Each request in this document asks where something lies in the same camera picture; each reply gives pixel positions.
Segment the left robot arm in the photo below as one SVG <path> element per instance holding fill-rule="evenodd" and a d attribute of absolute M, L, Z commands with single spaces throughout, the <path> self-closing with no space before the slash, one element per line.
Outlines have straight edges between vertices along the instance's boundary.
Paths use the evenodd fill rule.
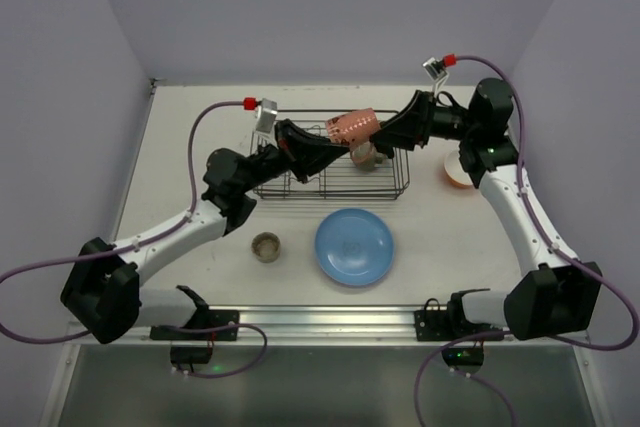
<path fill-rule="evenodd" d="M 213 327 L 208 304 L 193 289 L 153 291 L 145 283 L 195 248 L 241 227 L 257 204 L 249 191 L 286 172 L 306 181 L 357 142 L 355 134 L 336 130 L 315 136 L 290 120 L 276 123 L 275 139 L 249 156 L 227 148 L 212 152 L 206 190 L 182 215 L 114 244 L 87 242 L 61 293 L 63 305 L 102 344 L 134 326 L 190 336 Z"/>

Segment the orange white bowl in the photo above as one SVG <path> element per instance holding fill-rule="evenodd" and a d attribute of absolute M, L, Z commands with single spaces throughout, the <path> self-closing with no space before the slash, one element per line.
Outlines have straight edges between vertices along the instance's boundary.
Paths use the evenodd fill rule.
<path fill-rule="evenodd" d="M 446 179 L 452 186 L 460 189 L 473 187 L 471 178 L 462 168 L 457 151 L 451 151 L 445 156 L 443 169 Z"/>

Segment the blue plate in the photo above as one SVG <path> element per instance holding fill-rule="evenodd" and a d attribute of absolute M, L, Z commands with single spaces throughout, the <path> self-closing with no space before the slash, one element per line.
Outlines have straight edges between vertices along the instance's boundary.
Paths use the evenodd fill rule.
<path fill-rule="evenodd" d="M 389 274 L 395 242 L 379 216 L 365 209 L 345 208 L 320 222 L 314 236 L 314 255 L 321 271 L 332 281 L 364 288 Z"/>

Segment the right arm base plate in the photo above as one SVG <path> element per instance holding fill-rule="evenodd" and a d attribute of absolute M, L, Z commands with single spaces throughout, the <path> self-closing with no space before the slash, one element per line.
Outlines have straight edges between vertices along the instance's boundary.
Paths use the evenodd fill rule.
<path fill-rule="evenodd" d="M 483 332 L 500 332 L 490 324 L 469 322 L 463 315 L 460 300 L 441 303 L 436 298 L 430 298 L 414 311 L 413 316 L 416 340 L 419 342 L 453 341 Z"/>

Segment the grey-green cup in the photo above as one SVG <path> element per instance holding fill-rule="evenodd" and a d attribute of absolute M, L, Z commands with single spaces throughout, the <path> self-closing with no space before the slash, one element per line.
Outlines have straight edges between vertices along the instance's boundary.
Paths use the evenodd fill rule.
<path fill-rule="evenodd" d="M 388 156 L 379 152 L 370 142 L 363 143 L 350 152 L 353 165 L 364 172 L 372 172 L 387 161 Z"/>

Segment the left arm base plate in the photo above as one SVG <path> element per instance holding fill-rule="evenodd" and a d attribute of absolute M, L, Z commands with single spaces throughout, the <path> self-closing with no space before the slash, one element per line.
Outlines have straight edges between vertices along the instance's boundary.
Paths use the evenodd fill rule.
<path fill-rule="evenodd" d="M 152 327 L 150 339 L 154 341 L 226 341 L 237 340 L 238 329 L 231 325 L 238 324 L 238 310 L 205 309 L 198 311 L 185 325 L 187 333 L 177 332 L 164 327 Z"/>

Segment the speckled grey cup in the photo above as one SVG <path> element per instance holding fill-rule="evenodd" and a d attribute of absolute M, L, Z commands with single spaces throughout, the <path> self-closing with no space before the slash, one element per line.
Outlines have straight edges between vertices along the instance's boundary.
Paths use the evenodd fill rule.
<path fill-rule="evenodd" d="M 272 263 L 280 256 L 281 242 L 279 237 L 272 232 L 262 232 L 256 235 L 251 242 L 251 252 L 262 263 Z"/>

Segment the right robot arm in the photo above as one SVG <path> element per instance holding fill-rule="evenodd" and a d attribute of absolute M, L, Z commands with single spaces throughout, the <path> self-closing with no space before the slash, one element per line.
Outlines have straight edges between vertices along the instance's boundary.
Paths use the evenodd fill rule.
<path fill-rule="evenodd" d="M 493 208 L 516 253 L 521 279 L 510 291 L 452 294 L 447 309 L 453 329 L 506 328 L 519 340 L 584 331 L 599 295 L 595 278 L 601 271 L 594 262 L 584 269 L 573 266 L 576 254 L 557 234 L 518 168 L 519 153 L 507 134 L 512 113 L 512 89 L 503 80 L 486 78 L 466 107 L 440 106 L 434 94 L 415 92 L 371 139 L 377 147 L 407 151 L 431 138 L 457 141 L 463 171 Z"/>

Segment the aluminium rail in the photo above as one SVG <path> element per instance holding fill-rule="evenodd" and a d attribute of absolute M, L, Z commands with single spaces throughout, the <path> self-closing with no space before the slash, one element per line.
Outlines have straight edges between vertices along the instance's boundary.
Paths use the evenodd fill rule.
<path fill-rule="evenodd" d="M 268 346 L 427 346 L 442 340 L 418 341 L 416 316 L 420 306 L 213 306 L 213 310 L 238 311 L 239 321 L 259 327 Z M 246 327 L 235 340 L 214 339 L 217 346 L 258 346 L 262 337 Z M 205 347 L 204 339 L 154 339 L 150 327 L 134 327 L 111 345 Z"/>

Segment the pink cup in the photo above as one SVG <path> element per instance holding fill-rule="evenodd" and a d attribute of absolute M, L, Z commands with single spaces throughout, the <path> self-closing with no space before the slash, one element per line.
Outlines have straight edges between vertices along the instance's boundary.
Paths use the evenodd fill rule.
<path fill-rule="evenodd" d="M 325 122 L 333 144 L 355 148 L 368 142 L 381 129 L 373 109 L 361 109 L 333 117 Z"/>

